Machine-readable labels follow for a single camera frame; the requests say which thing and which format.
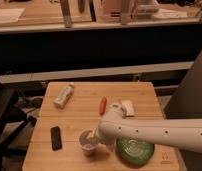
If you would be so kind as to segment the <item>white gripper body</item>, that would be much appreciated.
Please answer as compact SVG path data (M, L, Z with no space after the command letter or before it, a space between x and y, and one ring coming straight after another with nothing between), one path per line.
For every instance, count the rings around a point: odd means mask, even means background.
M90 130L89 133L86 135L86 140L93 144L93 145L98 145L98 144L102 144L105 145L106 148L109 151L113 151L114 150L114 144L107 144L99 135L98 130L97 129L93 129Z

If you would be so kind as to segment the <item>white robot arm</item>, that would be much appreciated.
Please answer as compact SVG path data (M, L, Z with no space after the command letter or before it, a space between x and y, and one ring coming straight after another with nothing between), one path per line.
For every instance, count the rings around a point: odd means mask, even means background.
M202 119L131 120L125 115L122 104L109 105L90 140L109 146L128 138L202 153Z

